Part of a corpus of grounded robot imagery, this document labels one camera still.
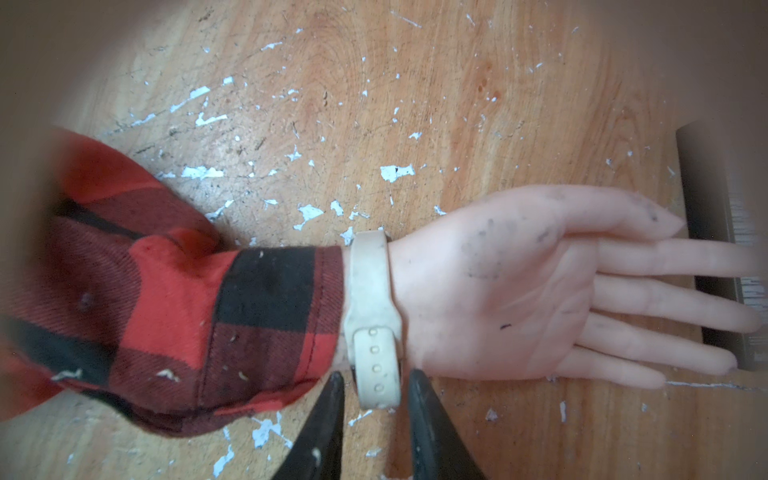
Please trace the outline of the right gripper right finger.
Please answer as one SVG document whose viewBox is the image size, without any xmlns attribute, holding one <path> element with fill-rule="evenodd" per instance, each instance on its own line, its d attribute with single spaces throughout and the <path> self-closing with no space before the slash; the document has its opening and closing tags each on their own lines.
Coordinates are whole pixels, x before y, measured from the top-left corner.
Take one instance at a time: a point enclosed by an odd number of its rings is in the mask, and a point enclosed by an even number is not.
<svg viewBox="0 0 768 480">
<path fill-rule="evenodd" d="M 460 438 L 427 375 L 413 369 L 408 383 L 413 478 L 486 479 Z"/>
</svg>

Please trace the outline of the pale mannequin hand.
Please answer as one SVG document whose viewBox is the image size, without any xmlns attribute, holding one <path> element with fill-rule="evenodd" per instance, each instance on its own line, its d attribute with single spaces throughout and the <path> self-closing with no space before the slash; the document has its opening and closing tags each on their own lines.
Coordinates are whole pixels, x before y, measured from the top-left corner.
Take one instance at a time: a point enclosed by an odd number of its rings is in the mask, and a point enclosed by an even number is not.
<svg viewBox="0 0 768 480">
<path fill-rule="evenodd" d="M 392 242 L 409 366 L 470 381 L 548 376 L 643 389 L 664 367 L 724 375 L 724 349 L 626 322 L 629 315 L 751 333 L 751 308 L 667 283 L 746 277 L 753 250 L 679 237 L 684 221 L 633 192 L 525 186 L 492 194 Z"/>
</svg>

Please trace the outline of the red black plaid sleeve forearm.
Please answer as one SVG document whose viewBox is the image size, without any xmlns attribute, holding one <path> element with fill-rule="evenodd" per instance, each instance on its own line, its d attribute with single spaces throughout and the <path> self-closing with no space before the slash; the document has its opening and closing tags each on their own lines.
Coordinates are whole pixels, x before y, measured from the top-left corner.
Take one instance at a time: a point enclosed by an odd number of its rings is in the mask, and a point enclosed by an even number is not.
<svg viewBox="0 0 768 480">
<path fill-rule="evenodd" d="M 229 250 L 129 157 L 58 138 L 59 196 L 1 310 L 3 419 L 72 390 L 190 437 L 315 386 L 339 340 L 340 247 Z"/>
</svg>

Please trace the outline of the beige wrist watch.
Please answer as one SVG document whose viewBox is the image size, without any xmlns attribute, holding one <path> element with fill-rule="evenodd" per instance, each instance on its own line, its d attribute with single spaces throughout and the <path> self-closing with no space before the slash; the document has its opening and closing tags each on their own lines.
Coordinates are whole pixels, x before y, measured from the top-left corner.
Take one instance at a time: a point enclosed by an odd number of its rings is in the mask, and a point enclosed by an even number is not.
<svg viewBox="0 0 768 480">
<path fill-rule="evenodd" d="M 357 234 L 345 262 L 342 334 L 359 404 L 394 409 L 401 402 L 403 323 L 392 293 L 384 231 Z"/>
</svg>

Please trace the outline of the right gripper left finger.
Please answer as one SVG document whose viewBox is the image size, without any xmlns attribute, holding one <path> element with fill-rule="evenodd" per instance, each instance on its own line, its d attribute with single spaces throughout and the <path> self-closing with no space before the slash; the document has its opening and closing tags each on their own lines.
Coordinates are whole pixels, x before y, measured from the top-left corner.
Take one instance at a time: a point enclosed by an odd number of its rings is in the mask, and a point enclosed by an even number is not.
<svg viewBox="0 0 768 480">
<path fill-rule="evenodd" d="M 342 470 L 344 378 L 333 372 L 273 480 L 338 480 Z"/>
</svg>

